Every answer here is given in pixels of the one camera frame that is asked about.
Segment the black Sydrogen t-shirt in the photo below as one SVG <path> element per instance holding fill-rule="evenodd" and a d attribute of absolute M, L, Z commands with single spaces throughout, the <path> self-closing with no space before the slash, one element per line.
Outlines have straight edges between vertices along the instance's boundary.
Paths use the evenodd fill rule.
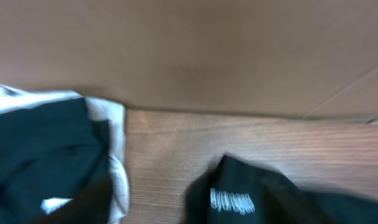
<path fill-rule="evenodd" d="M 279 171 L 225 154 L 187 189 L 184 222 L 378 224 L 378 202 L 300 189 Z"/>

